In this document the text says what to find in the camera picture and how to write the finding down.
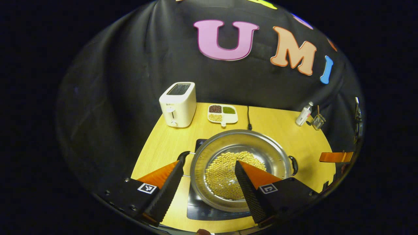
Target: glass cup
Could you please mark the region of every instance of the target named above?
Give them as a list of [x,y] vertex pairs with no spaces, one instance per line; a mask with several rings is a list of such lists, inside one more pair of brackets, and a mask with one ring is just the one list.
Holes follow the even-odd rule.
[[313,118],[312,126],[315,128],[315,130],[319,130],[325,121],[325,118],[321,114],[318,114]]

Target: blue letter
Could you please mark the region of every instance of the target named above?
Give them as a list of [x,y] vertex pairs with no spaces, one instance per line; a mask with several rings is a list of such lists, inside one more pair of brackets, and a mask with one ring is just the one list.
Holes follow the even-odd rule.
[[320,81],[324,84],[328,84],[329,83],[329,75],[331,74],[331,69],[332,69],[332,65],[334,64],[334,61],[332,61],[331,58],[329,58],[328,56],[325,56],[325,70],[324,70],[324,74],[322,74],[322,76],[320,77]]

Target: yellow tabletop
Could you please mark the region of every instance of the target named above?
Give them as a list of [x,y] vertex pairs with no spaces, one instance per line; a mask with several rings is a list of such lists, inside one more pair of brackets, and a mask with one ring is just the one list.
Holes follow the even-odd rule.
[[[184,151],[194,152],[197,139],[209,139],[226,130],[247,129],[246,106],[234,105],[238,122],[222,128],[219,123],[212,123],[207,119],[209,105],[212,104],[197,103],[193,121],[186,128],[169,127],[161,116],[138,157],[131,178],[138,179],[176,161]],[[295,124],[299,113],[261,107],[250,107],[249,111],[252,130],[271,137],[283,147],[287,155],[295,157],[299,171],[294,177],[319,193],[325,182],[332,183],[335,174],[335,164],[319,162],[319,157],[322,152],[332,151],[321,130],[315,130],[307,124],[301,127]],[[193,155],[186,157],[183,167],[185,175],[190,175],[192,158]],[[190,178],[182,177],[161,224],[192,232],[202,228],[211,233],[231,232],[256,226],[251,216],[220,221],[187,218],[189,188]]]

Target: orange object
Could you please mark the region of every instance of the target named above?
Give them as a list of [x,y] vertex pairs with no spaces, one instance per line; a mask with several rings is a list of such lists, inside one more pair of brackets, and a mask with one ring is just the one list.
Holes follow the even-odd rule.
[[335,50],[335,51],[337,51],[337,48],[334,46],[334,43],[332,43],[328,38],[327,38],[327,40],[328,40],[328,42],[329,42],[329,44],[331,45],[331,47]]
[[150,223],[156,223],[157,221],[155,220],[155,219],[153,219],[151,216],[149,216],[149,215],[147,215],[147,213],[142,213],[142,218],[145,220],[145,221],[148,221],[148,222],[150,222]]
[[320,162],[350,162],[354,152],[321,153]]
[[137,179],[141,182],[146,184],[151,184],[157,186],[161,189],[166,182],[168,176],[173,171],[174,167],[177,165],[178,161],[175,161],[171,164],[163,166],[156,171],[149,173],[148,175],[142,176],[141,178]]
[[258,189],[258,187],[260,186],[272,184],[274,182],[282,180],[248,163],[239,160],[238,162],[241,164],[245,173],[248,175],[248,178],[251,180],[251,183],[254,185],[255,189]]

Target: white plastic tray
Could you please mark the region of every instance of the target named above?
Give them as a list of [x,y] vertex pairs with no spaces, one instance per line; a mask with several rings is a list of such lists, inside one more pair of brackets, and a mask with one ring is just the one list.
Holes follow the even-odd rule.
[[[226,127],[226,126],[227,126],[227,123],[236,123],[236,122],[238,121],[238,114],[237,114],[237,110],[235,109],[235,107],[234,107],[234,106],[232,106],[232,105],[219,105],[219,106],[221,106],[221,113],[219,113],[219,112],[209,112],[210,107],[211,107],[211,106],[213,106],[213,105],[218,105],[218,104],[212,104],[212,105],[210,105],[210,106],[208,107],[208,115],[207,115],[207,118],[208,118],[208,120],[209,120],[210,122],[213,122],[213,123],[220,123],[222,127]],[[234,113],[234,114],[231,114],[231,113],[224,113],[224,111],[223,111],[223,110],[224,110],[224,107],[230,107],[230,108],[232,108],[232,109],[235,111],[235,113]],[[209,119],[209,115],[210,115],[210,114],[214,114],[214,115],[222,115],[222,121],[217,122],[217,121],[212,121],[212,120],[210,120],[210,119]]]

